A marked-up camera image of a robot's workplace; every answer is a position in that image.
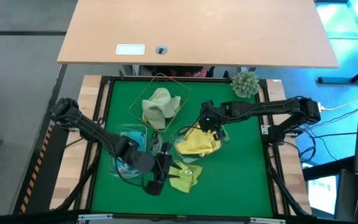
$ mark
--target wooden desk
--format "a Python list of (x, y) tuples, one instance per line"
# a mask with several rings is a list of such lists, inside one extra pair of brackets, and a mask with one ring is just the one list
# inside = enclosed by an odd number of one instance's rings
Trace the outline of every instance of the wooden desk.
[[(81, 87), (78, 103), (80, 110), (89, 118), (93, 115), (93, 110), (98, 95), (100, 76), (87, 75), (84, 77), (83, 85)], [(283, 86), (280, 80), (267, 80), (268, 95), (270, 100), (282, 100), (285, 98)], [(104, 92), (101, 107), (104, 108), (106, 102), (106, 92)], [(99, 112), (99, 117), (102, 116), (103, 111)], [(286, 115), (274, 116), (274, 121), (281, 123), (286, 119)], [(78, 139), (78, 133), (70, 133), (68, 143)], [(286, 141), (295, 143), (294, 139), (286, 138)], [(85, 153), (86, 142), (82, 141), (66, 149), (58, 175), (55, 191), (50, 208), (59, 206), (64, 198), (73, 190), (76, 185), (79, 176), (81, 165), (83, 163)], [(306, 193), (306, 186), (303, 180), (303, 174), (301, 165), (298, 158), (298, 151), (291, 147), (284, 145), (280, 147), (280, 157), (282, 161), (283, 173), (285, 177), (285, 183), (293, 194), (296, 201), (303, 207), (305, 211), (311, 213), (310, 205), (308, 202), (308, 196)], [(84, 188), (83, 197), (80, 208), (85, 207), (85, 199), (88, 192), (87, 186)], [(278, 202), (278, 212), (283, 213), (283, 206), (281, 201), (281, 195), (278, 187), (275, 188), (276, 198)]]
[[(118, 44), (145, 54), (117, 55)], [(339, 66), (312, 0), (79, 0), (58, 62)]]

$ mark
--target wire basket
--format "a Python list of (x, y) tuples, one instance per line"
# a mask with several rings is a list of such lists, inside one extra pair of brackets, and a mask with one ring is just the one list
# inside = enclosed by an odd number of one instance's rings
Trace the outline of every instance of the wire basket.
[[(154, 92), (158, 88), (166, 88), (169, 91), (171, 98), (174, 98), (175, 96), (180, 96), (179, 107), (171, 108), (173, 111), (175, 111), (175, 114), (171, 118), (165, 118), (165, 128), (162, 129), (157, 129), (153, 127), (149, 122), (142, 119), (143, 100), (150, 99), (150, 97), (154, 94)], [(147, 126), (153, 128), (154, 130), (160, 133), (163, 133), (169, 128), (169, 126), (172, 124), (173, 120), (179, 113), (179, 111), (183, 108), (183, 106), (187, 102), (187, 99), (190, 96), (190, 93), (191, 93), (191, 89), (188, 88), (187, 86), (181, 84), (180, 82), (162, 73), (158, 73), (156, 74), (156, 76), (153, 77), (150, 83), (147, 84), (147, 86), (144, 88), (142, 93), (140, 93), (140, 95), (136, 98), (135, 102), (133, 102), (133, 104), (129, 107), (129, 113), (135, 116), (138, 120), (145, 123)]]

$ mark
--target yellow cloth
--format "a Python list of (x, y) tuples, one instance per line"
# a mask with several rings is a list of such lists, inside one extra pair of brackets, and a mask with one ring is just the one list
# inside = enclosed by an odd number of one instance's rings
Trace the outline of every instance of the yellow cloth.
[(190, 192), (192, 186), (197, 184), (197, 178), (203, 170), (200, 166), (185, 164), (181, 161), (174, 161), (181, 168), (176, 169), (170, 167), (169, 174), (177, 175), (179, 177), (169, 178), (169, 182), (174, 189), (178, 189), (184, 193)]
[(213, 133), (204, 133), (200, 129), (191, 128), (185, 134), (185, 139), (177, 144), (180, 154), (208, 155), (221, 147), (220, 141), (215, 141)]

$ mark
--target white label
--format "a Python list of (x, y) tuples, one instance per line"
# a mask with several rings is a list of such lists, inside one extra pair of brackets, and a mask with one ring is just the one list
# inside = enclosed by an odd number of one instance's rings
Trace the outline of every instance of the white label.
[(116, 54), (118, 55), (144, 55), (146, 46), (144, 44), (118, 44)]

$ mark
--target white cable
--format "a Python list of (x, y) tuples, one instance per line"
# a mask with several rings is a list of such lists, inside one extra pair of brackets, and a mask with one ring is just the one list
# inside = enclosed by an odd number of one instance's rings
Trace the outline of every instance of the white cable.
[(312, 128), (310, 128), (310, 129), (308, 129), (308, 131), (313, 130), (313, 129), (316, 129), (316, 128), (321, 128), (321, 127), (323, 127), (323, 126), (325, 126), (325, 125), (333, 124), (333, 123), (338, 122), (338, 121), (340, 121), (340, 120), (342, 120), (342, 119), (344, 119), (344, 118), (347, 118), (348, 116), (350, 116), (350, 115), (352, 115), (352, 114), (354, 114), (354, 113), (357, 113), (357, 112), (358, 112), (358, 110), (353, 111), (352, 113), (350, 113), (350, 114), (348, 114), (348, 115), (346, 115), (346, 116), (344, 116), (344, 117), (342, 117), (342, 118), (338, 118), (337, 120), (332, 121), (332, 122), (330, 122), (330, 123), (326, 123), (326, 124), (323, 124), (323, 125), (320, 125), (320, 126), (312, 127)]
[(346, 102), (346, 103), (344, 103), (344, 104), (342, 104), (342, 105), (339, 105), (339, 106), (337, 106), (337, 107), (334, 107), (334, 108), (324, 108), (324, 107), (321, 107), (321, 110), (322, 110), (322, 111), (333, 111), (333, 110), (339, 109), (339, 108), (341, 108), (341, 107), (343, 107), (343, 106), (346, 106), (346, 105), (348, 105), (349, 103), (352, 103), (352, 102), (355, 101), (355, 100), (358, 100), (358, 97), (357, 97), (357, 98), (354, 98), (353, 100), (348, 101), (348, 102)]

